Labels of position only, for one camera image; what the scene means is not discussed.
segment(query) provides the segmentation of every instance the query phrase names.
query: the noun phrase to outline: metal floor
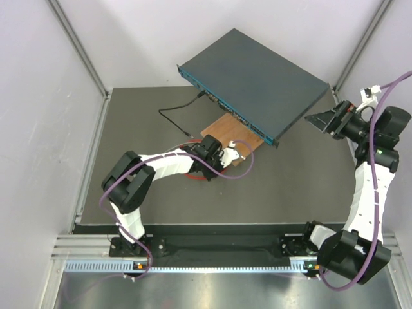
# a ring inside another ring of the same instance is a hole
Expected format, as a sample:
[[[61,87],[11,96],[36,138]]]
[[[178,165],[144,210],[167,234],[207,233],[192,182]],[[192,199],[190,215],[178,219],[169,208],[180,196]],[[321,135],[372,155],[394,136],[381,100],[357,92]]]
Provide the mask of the metal floor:
[[[76,298],[105,274],[65,274],[61,290]],[[400,308],[387,269],[364,286],[332,292],[301,274],[153,274],[132,283],[122,277],[101,282],[74,303],[59,292],[56,309],[396,309]],[[346,283],[328,274],[331,284]]]
[[[89,185],[82,224],[113,223],[98,208],[101,181],[128,150],[162,153],[186,142],[186,136],[158,114],[159,108],[182,105],[197,94],[194,87],[114,89]],[[334,106],[328,92],[310,113]],[[167,112],[175,122],[201,138],[200,131],[223,111],[202,97],[187,108]],[[240,180],[191,180],[171,176],[152,184],[141,206],[144,223],[302,223],[344,222],[353,190],[354,164],[345,140],[322,135],[303,119],[280,139],[279,148],[263,144],[255,165]],[[231,166],[241,174],[250,160]]]

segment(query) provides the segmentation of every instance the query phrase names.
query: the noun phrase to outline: red cable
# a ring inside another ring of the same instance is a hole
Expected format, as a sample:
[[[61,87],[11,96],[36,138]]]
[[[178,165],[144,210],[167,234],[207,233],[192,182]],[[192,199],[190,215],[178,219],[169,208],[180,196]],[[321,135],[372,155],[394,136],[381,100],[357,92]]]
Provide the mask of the red cable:
[[[197,143],[200,143],[201,140],[190,140],[190,141],[188,141],[188,142],[197,142]],[[206,177],[202,177],[202,176],[193,176],[193,175],[190,175],[190,174],[183,174],[183,175],[185,175],[186,177],[188,177],[188,178],[190,178],[190,179],[193,179],[193,180],[207,180]]]

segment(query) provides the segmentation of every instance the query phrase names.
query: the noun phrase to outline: white wall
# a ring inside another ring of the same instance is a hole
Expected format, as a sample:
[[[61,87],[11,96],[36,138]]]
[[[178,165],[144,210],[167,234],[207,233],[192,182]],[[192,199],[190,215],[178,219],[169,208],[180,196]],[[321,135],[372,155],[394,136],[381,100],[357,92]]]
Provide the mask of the white wall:
[[[237,28],[335,84],[380,0],[60,0],[107,88],[180,86],[183,64]]]
[[[45,0],[2,0],[0,17],[0,307],[34,308],[102,97]]]
[[[396,0],[391,5],[364,54],[341,89],[341,99],[359,103],[359,89],[386,84],[412,70],[412,1]],[[399,84],[387,105],[412,113],[412,77]],[[397,235],[400,248],[412,273],[412,123],[400,136],[398,173],[386,200],[383,224]]]

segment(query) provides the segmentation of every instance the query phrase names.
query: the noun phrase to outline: wooden board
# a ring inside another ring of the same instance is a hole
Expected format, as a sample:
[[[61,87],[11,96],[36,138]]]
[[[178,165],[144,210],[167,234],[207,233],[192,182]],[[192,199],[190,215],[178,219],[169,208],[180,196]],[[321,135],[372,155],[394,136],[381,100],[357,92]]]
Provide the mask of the wooden board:
[[[263,144],[263,140],[260,137],[228,113],[217,119],[200,134],[203,137],[210,134],[217,138],[222,143],[223,148],[226,148],[231,140],[244,140],[252,146],[253,151]],[[236,144],[236,149],[242,156],[247,157],[250,155],[249,149],[241,143]],[[239,159],[233,161],[232,164],[237,166],[242,161],[243,159]]]

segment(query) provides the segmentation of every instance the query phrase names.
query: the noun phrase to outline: gray mat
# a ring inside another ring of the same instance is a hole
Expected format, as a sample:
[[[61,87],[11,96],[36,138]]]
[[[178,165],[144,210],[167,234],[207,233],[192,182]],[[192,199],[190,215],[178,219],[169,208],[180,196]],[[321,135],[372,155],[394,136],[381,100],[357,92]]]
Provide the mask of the gray mat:
[[[98,208],[101,181],[128,150],[162,153],[187,141],[158,114],[159,108],[184,104],[194,87],[114,89],[91,177],[83,224],[113,223]],[[332,108],[327,94],[310,113]],[[200,132],[223,111],[202,97],[168,115],[201,138]],[[335,141],[299,120],[280,139],[279,148],[263,144],[255,152],[252,171],[240,180],[191,180],[171,176],[152,184],[141,206],[144,223],[301,223],[346,221],[355,187],[354,164],[345,140]],[[241,174],[250,159],[228,175]]]

